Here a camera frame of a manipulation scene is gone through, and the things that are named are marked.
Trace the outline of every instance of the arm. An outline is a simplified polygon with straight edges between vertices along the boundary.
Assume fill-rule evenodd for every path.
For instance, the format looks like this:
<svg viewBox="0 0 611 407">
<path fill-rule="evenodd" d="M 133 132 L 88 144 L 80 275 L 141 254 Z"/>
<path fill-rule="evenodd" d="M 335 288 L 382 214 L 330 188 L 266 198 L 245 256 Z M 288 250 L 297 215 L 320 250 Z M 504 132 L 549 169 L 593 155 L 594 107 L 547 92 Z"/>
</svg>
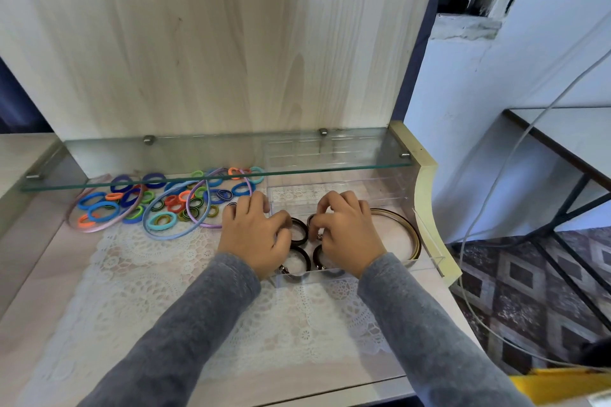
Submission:
<svg viewBox="0 0 611 407">
<path fill-rule="evenodd" d="M 79 405 L 186 405 L 203 365 L 260 291 L 247 263 L 218 254 Z"/>
<path fill-rule="evenodd" d="M 286 259 L 291 217 L 270 218 L 265 196 L 241 196 L 223 210 L 219 251 L 210 264 L 80 402 L 91 406 L 184 406 L 203 365 Z"/>
<path fill-rule="evenodd" d="M 326 213 L 328 207 L 334 211 Z M 323 250 L 360 279 L 359 296 L 382 329 L 412 387 L 428 407 L 532 406 L 386 249 L 366 201 L 331 191 L 309 235 L 324 228 Z"/>
<path fill-rule="evenodd" d="M 359 296 L 425 405 L 532 405 L 392 253 L 365 269 Z"/>
</svg>

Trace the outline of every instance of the hand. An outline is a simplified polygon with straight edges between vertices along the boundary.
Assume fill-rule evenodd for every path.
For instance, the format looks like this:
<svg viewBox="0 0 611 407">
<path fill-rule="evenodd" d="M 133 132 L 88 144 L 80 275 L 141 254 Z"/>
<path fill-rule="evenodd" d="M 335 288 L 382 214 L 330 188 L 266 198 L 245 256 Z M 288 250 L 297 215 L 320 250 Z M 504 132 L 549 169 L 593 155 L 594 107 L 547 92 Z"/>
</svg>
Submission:
<svg viewBox="0 0 611 407">
<path fill-rule="evenodd" d="M 325 214 L 328 207 L 334 211 Z M 339 267 L 361 278 L 365 269 L 386 249 L 371 220 L 369 203 L 358 200 L 353 191 L 341 195 L 330 191 L 318 202 L 310 221 L 309 238 L 324 228 L 323 251 Z"/>
<path fill-rule="evenodd" d="M 218 249 L 238 256 L 259 280 L 270 276 L 285 261 L 291 247 L 289 213 L 282 210 L 266 218 L 264 212 L 270 212 L 270 202 L 260 191 L 240 196 L 237 206 L 225 206 Z"/>
</svg>

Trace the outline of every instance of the white wall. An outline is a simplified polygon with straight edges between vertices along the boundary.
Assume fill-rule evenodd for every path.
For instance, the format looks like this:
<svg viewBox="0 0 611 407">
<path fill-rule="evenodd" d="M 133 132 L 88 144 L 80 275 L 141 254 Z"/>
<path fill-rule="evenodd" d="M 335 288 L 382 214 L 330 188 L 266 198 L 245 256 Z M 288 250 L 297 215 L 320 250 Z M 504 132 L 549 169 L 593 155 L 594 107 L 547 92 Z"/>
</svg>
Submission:
<svg viewBox="0 0 611 407">
<path fill-rule="evenodd" d="M 546 106 L 609 48 L 611 0 L 515 0 L 493 40 L 429 41 L 405 123 L 439 163 L 433 209 L 445 241 L 466 232 L 520 135 L 502 110 Z M 611 106 L 611 60 L 561 102 L 591 105 Z M 549 221 L 579 176 L 528 137 L 476 238 L 522 234 Z M 602 193 L 592 184 L 583 198 Z M 562 229 L 608 225 L 611 203 Z"/>
</svg>

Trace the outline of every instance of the person's right hand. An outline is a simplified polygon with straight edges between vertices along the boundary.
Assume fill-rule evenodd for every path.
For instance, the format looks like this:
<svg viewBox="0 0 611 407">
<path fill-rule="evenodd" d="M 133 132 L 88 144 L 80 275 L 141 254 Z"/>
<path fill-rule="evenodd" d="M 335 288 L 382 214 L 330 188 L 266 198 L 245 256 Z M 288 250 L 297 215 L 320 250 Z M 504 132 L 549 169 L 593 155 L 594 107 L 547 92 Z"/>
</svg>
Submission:
<svg viewBox="0 0 611 407">
<path fill-rule="evenodd" d="M 333 213 L 326 213 L 331 207 Z M 308 236 L 323 233 L 323 251 L 339 267 L 361 278 L 365 269 L 386 249 L 371 220 L 369 203 L 358 200 L 353 191 L 341 195 L 330 191 L 318 202 L 317 214 L 310 221 Z"/>
</svg>

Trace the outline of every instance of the black table frame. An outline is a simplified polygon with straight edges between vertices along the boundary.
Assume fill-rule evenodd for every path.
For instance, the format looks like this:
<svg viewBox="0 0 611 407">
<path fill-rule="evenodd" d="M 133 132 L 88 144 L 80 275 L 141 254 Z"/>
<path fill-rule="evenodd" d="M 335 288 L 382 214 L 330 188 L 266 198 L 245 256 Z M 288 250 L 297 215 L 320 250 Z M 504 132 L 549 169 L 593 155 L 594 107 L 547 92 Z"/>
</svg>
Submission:
<svg viewBox="0 0 611 407">
<path fill-rule="evenodd" d="M 504 110 L 503 115 L 509 118 L 511 121 L 515 122 L 521 128 L 526 129 L 530 123 L 520 118 L 511 110 Z M 570 275 L 562 269 L 561 265 L 547 252 L 545 247 L 541 244 L 542 240 L 546 240 L 547 238 L 551 238 L 556 241 L 562 249 L 564 249 L 591 277 L 607 292 L 611 295 L 611 285 L 600 276 L 600 274 L 594 270 L 594 268 L 588 264 L 581 256 L 577 254 L 577 252 L 572 249 L 569 244 L 564 241 L 558 233 L 555 232 L 556 227 L 564 224 L 565 222 L 570 221 L 571 219 L 580 216 L 581 214 L 586 213 L 603 203 L 607 203 L 607 201 L 611 201 L 611 180 L 599 172 L 596 168 L 590 166 L 585 161 L 581 160 L 578 156 L 571 153 L 566 148 L 562 147 L 560 144 L 555 142 L 553 139 L 542 133 L 536 128 L 532 128 L 530 134 L 535 137 L 537 140 L 542 142 L 545 146 L 551 148 L 558 155 L 562 156 L 565 160 L 575 166 L 577 169 L 582 171 L 584 174 L 579 179 L 575 187 L 571 190 L 567 199 L 562 203 L 562 206 L 554 215 L 554 218 L 547 224 L 538 229 L 535 229 L 531 233 L 526 234 L 521 237 L 515 243 L 511 243 L 508 245 L 494 245 L 502 248 L 512 248 L 517 245 L 521 245 L 530 242 L 539 252 L 540 255 L 547 261 L 549 265 L 553 267 L 553 269 L 560 275 L 562 280 L 575 292 L 575 294 L 583 301 L 583 303 L 588 306 L 588 308 L 592 311 L 592 313 L 596 316 L 600 322 L 607 327 L 609 331 L 611 331 L 611 321 L 607 318 L 607 316 L 599 309 L 592 299 L 575 283 L 575 281 L 570 277 Z M 594 180 L 607 190 L 609 193 L 602 195 L 599 198 L 596 198 L 589 203 L 580 206 L 572 211 L 569 211 L 573 203 L 577 197 L 583 192 L 585 186 L 590 180 Z"/>
</svg>

